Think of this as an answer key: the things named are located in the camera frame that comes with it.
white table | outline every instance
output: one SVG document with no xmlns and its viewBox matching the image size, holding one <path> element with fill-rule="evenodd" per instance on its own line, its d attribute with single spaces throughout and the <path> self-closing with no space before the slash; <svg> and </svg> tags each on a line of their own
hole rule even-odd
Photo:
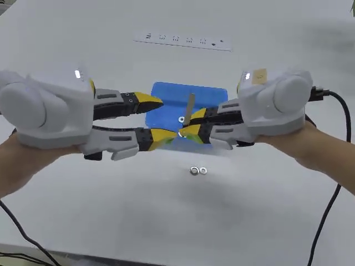
<svg viewBox="0 0 355 266">
<path fill-rule="evenodd" d="M 82 60 L 99 88 L 150 93 L 155 81 L 226 88 L 244 68 L 300 65 L 355 111 L 351 1 L 18 0 L 0 17 L 0 69 L 26 74 Z M 231 38 L 234 51 L 134 43 L 141 30 Z M 345 136 L 335 100 L 311 104 Z M 106 122 L 142 126 L 144 116 Z M 12 130 L 0 118 L 0 141 Z M 4 199 L 50 250 L 178 266 L 305 265 L 335 188 L 265 145 L 214 155 L 158 150 L 119 162 L 67 156 Z M 192 177 L 192 165 L 206 176 Z M 353 265 L 355 198 L 343 190 L 314 265 Z M 0 212 L 0 243 L 28 245 Z"/>
</svg>

blue tray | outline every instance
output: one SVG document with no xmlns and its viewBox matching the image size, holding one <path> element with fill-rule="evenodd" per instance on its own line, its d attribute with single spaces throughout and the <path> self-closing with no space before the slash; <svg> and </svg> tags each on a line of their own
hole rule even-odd
<svg viewBox="0 0 355 266">
<path fill-rule="evenodd" d="M 157 82 L 153 85 L 151 95 L 160 98 L 164 106 L 147 113 L 145 117 L 147 127 L 178 132 L 182 128 L 179 117 L 185 116 L 191 93 L 195 94 L 192 113 L 201 108 L 218 106 L 220 103 L 228 101 L 228 92 L 225 89 Z M 181 140 L 193 142 L 183 137 L 177 137 L 173 143 Z"/>
</svg>

small metal part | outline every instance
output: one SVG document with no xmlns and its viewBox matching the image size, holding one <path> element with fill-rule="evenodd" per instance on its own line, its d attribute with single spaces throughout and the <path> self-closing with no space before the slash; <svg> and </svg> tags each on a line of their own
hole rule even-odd
<svg viewBox="0 0 355 266">
<path fill-rule="evenodd" d="M 180 136 L 180 137 L 186 137 L 186 136 L 183 136 L 180 132 L 179 132 L 179 136 Z"/>
<path fill-rule="evenodd" d="M 190 168 L 190 173 L 193 175 L 193 176 L 197 176 L 199 173 L 200 173 L 200 169 L 196 166 L 193 166 Z"/>
<path fill-rule="evenodd" d="M 200 174 L 202 174 L 202 175 L 206 175 L 207 174 L 207 168 L 206 167 L 201 167 L 199 169 L 199 171 L 200 171 Z"/>
<path fill-rule="evenodd" d="M 190 93 L 189 101 L 187 102 L 186 115 L 184 119 L 184 126 L 188 126 L 191 120 L 192 110 L 195 106 L 195 94 Z"/>
</svg>

outlet socket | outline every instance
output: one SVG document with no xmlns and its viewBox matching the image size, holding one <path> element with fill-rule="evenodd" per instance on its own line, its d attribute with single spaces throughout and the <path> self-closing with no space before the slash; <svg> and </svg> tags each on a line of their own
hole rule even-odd
<svg viewBox="0 0 355 266">
<path fill-rule="evenodd" d="M 134 41 L 228 52 L 232 51 L 232 45 L 226 38 L 195 37 L 179 34 L 153 33 L 147 31 L 137 34 Z"/>
</svg>

led light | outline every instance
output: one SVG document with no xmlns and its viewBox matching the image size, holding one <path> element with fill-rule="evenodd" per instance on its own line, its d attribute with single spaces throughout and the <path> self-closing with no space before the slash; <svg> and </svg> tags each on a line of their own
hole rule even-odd
<svg viewBox="0 0 355 266">
<path fill-rule="evenodd" d="M 78 71 L 78 70 L 75 71 L 75 76 L 77 77 L 77 79 L 80 79 L 82 77 L 80 75 L 80 71 Z"/>
</svg>

